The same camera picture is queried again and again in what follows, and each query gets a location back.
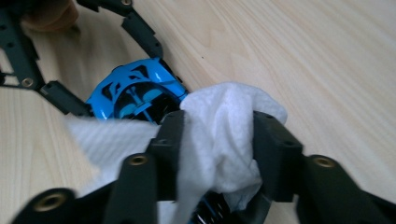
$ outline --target blue toy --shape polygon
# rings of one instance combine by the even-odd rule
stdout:
[[[179,110],[187,90],[160,58],[115,68],[93,91],[87,104],[99,119],[142,119],[160,123]]]

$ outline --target wooden table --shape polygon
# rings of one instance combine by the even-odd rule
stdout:
[[[340,161],[367,191],[396,203],[396,2],[141,1],[164,59],[197,90],[239,81],[289,111],[304,153]],[[119,64],[147,56],[121,17],[79,8],[80,33],[28,32],[46,80],[81,99]],[[94,176],[64,116],[31,91],[0,90],[0,223],[38,192]],[[275,204],[266,223],[296,223]]]

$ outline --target white cloth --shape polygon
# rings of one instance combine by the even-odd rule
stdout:
[[[208,191],[224,193],[231,209],[244,209],[260,187],[252,159],[253,110],[282,123],[287,113],[266,92],[227,82],[190,93],[181,103],[186,111],[177,174],[177,203],[160,204],[160,223],[187,223]],[[121,161],[143,152],[159,127],[136,120],[69,120],[83,152],[101,174],[84,192],[117,177]]]

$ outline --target black mechanical part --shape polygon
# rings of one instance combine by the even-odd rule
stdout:
[[[27,223],[73,223],[75,194],[70,189],[49,189],[35,196],[12,222]]]
[[[46,84],[44,81],[36,63],[38,56],[32,40],[21,29],[22,14],[14,12],[23,2],[15,1],[0,8],[0,48],[5,51],[14,71],[12,74],[1,73],[0,86],[36,91],[64,114],[91,117],[90,106],[61,83],[51,81]],[[7,77],[15,77],[18,84],[7,84]]]
[[[35,47],[30,38],[23,33],[18,15],[9,7],[0,8],[0,15],[0,48],[8,56],[14,70],[13,74],[3,74],[3,77],[14,76],[19,82],[18,85],[2,86],[37,91],[45,82],[35,62],[38,60]]]
[[[183,135],[184,111],[165,116],[157,137],[151,139],[147,153],[157,160],[158,198],[160,201],[177,199],[178,152]]]
[[[126,17],[132,8],[132,0],[77,0],[77,2],[95,12],[98,12],[99,7],[102,7],[122,17]]]
[[[292,201],[303,145],[274,117],[254,112],[253,155],[269,201]]]
[[[155,32],[134,9],[125,17],[121,26],[150,58],[163,57],[163,47],[154,36]]]
[[[77,2],[93,11],[99,7],[106,8],[125,17],[122,28],[137,42],[150,58],[162,58],[163,47],[154,36],[155,32],[132,7],[132,0],[77,0]]]
[[[111,191],[103,223],[156,223],[156,176],[156,162],[150,154],[127,157]]]
[[[75,116],[84,117],[93,116],[90,106],[82,102],[75,94],[58,81],[49,82],[43,86],[38,93],[64,114],[72,113]]]
[[[338,162],[328,157],[305,157],[299,183],[301,223],[391,223]]]
[[[146,153],[135,154],[132,158],[124,161],[118,180],[83,198],[71,200],[71,202],[64,200],[67,203],[60,204],[67,205],[67,207],[63,209],[62,206],[58,206],[56,208],[58,210],[54,209],[54,211],[59,211],[57,216],[64,217],[65,220],[73,220],[70,223],[103,223],[105,218],[103,214],[106,214],[106,217],[114,215],[114,219],[109,217],[106,219],[108,220],[106,223],[119,223],[119,217],[125,220],[124,223],[155,223],[153,219],[143,222],[143,219],[136,221],[134,218],[145,213],[155,217],[156,206],[152,205],[151,210],[148,208],[154,204],[153,200],[174,200],[176,198],[177,159],[182,137],[183,114],[183,111],[177,111],[165,118],[163,126],[157,137],[150,142]],[[204,223],[203,220],[206,223],[262,224],[267,216],[271,201],[288,201],[290,193],[291,196],[299,196],[296,210],[300,223],[303,224],[396,223],[395,204],[359,189],[336,161],[319,155],[305,157],[300,154],[301,144],[275,118],[255,112],[253,139],[254,158],[259,164],[261,175],[268,174],[270,171],[275,172],[274,176],[267,177],[268,180],[274,180],[274,183],[263,181],[262,189],[250,201],[247,209],[233,212],[230,215],[227,213],[227,207],[223,209],[224,203],[221,198],[213,198],[209,195],[208,203],[206,203],[209,206],[203,206],[200,203],[195,213],[192,214],[192,220],[195,220],[195,223]],[[269,151],[260,154],[261,150]],[[263,165],[271,160],[271,158],[264,158],[263,155],[275,157],[275,163],[271,163],[274,168]],[[131,163],[135,163],[135,165],[147,164],[149,171],[144,167],[139,167],[142,168],[140,170],[142,173],[136,174],[134,172],[138,172],[137,170],[129,170]],[[161,179],[160,176],[165,173],[171,174]],[[30,220],[35,220],[32,218],[38,217],[37,214],[33,214],[38,212],[32,208],[37,200],[45,197],[47,194],[39,195],[30,201],[13,223],[32,223]],[[130,213],[122,211],[124,206],[133,206],[132,210],[134,211],[129,210]],[[44,221],[37,221],[37,223],[62,223],[57,219],[52,221],[50,218],[53,214],[44,214],[42,219],[39,219]],[[225,215],[224,219],[219,220],[219,217],[223,215]]]

